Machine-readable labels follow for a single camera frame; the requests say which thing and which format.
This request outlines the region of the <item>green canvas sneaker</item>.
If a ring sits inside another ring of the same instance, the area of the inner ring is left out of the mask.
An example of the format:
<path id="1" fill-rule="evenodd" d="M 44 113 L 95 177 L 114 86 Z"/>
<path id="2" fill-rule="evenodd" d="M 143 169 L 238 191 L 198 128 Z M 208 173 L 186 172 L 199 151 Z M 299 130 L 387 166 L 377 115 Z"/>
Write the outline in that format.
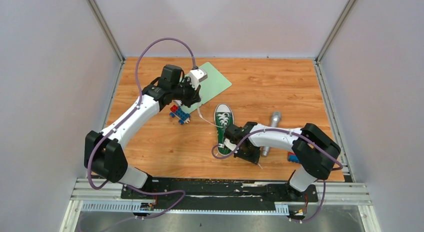
<path id="1" fill-rule="evenodd" d="M 231 108 L 225 104 L 218 104 L 214 111 L 214 123 L 217 130 L 217 150 L 221 156 L 228 155 L 231 150 L 224 146 L 225 130 L 229 125 L 234 124 L 234 115 Z"/>

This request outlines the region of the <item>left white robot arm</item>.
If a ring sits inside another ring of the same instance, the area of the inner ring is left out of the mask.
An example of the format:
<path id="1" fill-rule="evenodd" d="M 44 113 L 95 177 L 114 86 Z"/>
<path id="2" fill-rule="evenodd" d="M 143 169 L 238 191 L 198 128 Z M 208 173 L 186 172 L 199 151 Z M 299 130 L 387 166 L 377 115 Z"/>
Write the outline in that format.
<path id="1" fill-rule="evenodd" d="M 149 198 L 153 193 L 151 176 L 129 165 L 124 149 L 139 129 L 172 101 L 181 101 L 187 107 L 200 102 L 200 83 L 207 77 L 201 68 L 184 75 L 182 68 L 165 65 L 161 76 L 143 88 L 134 104 L 115 122 L 100 132 L 92 130 L 86 135 L 87 173 L 95 173 L 112 183 L 130 185 L 140 198 Z"/>

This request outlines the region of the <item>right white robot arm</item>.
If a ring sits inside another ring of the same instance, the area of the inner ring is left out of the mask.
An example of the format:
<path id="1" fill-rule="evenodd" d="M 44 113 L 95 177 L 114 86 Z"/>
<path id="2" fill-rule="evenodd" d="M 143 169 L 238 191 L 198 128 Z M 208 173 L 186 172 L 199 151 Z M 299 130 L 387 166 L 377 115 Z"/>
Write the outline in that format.
<path id="1" fill-rule="evenodd" d="M 292 201 L 301 199 L 315 181 L 325 181 L 332 171 L 343 168 L 338 161 L 340 146 L 313 123 L 292 129 L 257 122 L 247 122 L 243 127 L 231 124 L 225 129 L 223 145 L 234 157 L 255 165 L 261 157 L 262 147 L 294 153 L 300 167 L 285 187 L 286 196 Z"/>

